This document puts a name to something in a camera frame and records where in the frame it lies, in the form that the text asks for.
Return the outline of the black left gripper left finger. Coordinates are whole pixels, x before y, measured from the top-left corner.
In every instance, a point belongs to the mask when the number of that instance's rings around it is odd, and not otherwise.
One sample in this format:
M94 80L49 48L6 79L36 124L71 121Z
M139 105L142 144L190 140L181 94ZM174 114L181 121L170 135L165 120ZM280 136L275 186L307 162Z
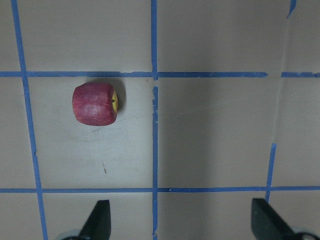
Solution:
M82 227L79 240L109 240L111 236L111 207L109 200L99 200Z

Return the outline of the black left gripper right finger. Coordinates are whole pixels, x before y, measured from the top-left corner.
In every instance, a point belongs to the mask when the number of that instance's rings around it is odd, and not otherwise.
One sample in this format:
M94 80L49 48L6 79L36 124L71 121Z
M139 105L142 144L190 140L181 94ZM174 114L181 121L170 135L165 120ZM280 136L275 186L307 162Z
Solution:
M251 201L251 231L256 240L297 240L295 232L263 198Z

